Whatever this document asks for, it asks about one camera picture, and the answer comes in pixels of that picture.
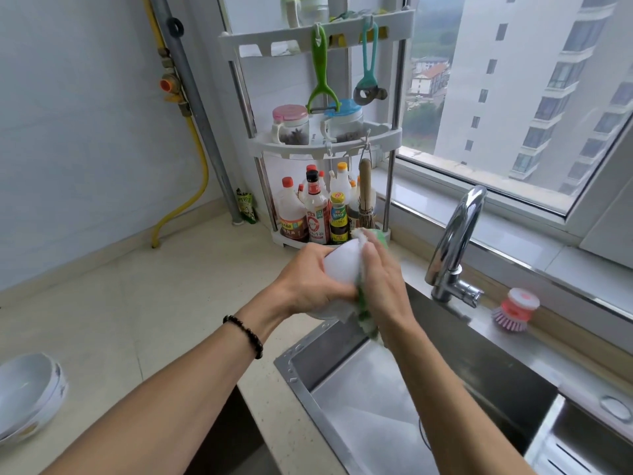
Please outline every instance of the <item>orange valve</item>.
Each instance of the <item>orange valve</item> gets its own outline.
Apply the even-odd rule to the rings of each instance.
[[[179,93],[180,91],[180,80],[178,79],[178,77],[175,77],[168,73],[163,75],[159,85],[161,90],[167,93]]]

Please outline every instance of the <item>red dish brush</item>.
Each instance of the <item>red dish brush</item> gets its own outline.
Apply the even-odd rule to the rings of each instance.
[[[532,312],[541,306],[541,301],[522,288],[512,288],[501,306],[493,310],[493,320],[511,332],[527,330],[527,322],[532,318]]]

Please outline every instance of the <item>black ring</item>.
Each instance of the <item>black ring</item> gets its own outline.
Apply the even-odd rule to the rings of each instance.
[[[165,24],[167,25],[167,30],[169,30],[169,34],[172,37],[180,38],[185,34],[185,27],[178,18],[172,16],[167,19]]]
[[[224,317],[224,320],[222,321],[222,323],[225,324],[226,322],[231,322],[237,325],[238,327],[240,327],[242,332],[246,333],[246,336],[248,336],[248,340],[251,342],[251,345],[253,345],[253,349],[255,350],[255,359],[258,360],[262,358],[263,352],[264,352],[264,345],[262,345],[261,342],[259,341],[259,337],[255,333],[253,333],[253,331],[250,328],[246,328],[244,324],[242,323],[242,320],[238,319],[237,317],[234,317],[233,315],[227,315],[226,317]]]

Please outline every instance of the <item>blue lid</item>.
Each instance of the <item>blue lid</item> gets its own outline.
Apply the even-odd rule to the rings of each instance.
[[[356,113],[363,109],[359,104],[353,101],[351,98],[344,98],[340,100],[341,108],[338,111],[336,110],[336,104],[334,102],[330,103],[330,106],[335,108],[334,110],[328,110],[325,112],[327,116],[347,116],[352,113]]]

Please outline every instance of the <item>forearm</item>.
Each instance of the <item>forearm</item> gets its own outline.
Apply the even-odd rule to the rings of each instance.
[[[261,292],[236,314],[262,343],[281,319],[274,298]],[[183,473],[254,358],[240,328],[224,324],[119,401],[43,475]]]
[[[384,333],[443,474],[534,475],[411,318]]]

